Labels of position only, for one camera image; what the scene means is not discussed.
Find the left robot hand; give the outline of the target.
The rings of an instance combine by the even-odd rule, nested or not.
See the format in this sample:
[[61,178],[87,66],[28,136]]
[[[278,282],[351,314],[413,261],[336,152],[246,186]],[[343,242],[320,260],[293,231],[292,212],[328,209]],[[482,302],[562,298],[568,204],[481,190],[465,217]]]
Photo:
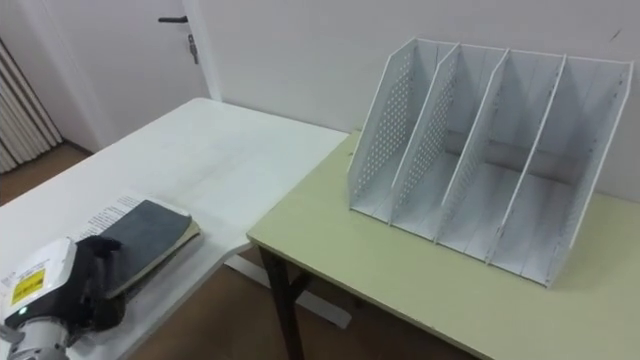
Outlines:
[[109,290],[113,257],[123,244],[89,236],[63,238],[38,250],[15,273],[1,339],[17,347],[68,347],[89,332],[117,327],[126,302]]

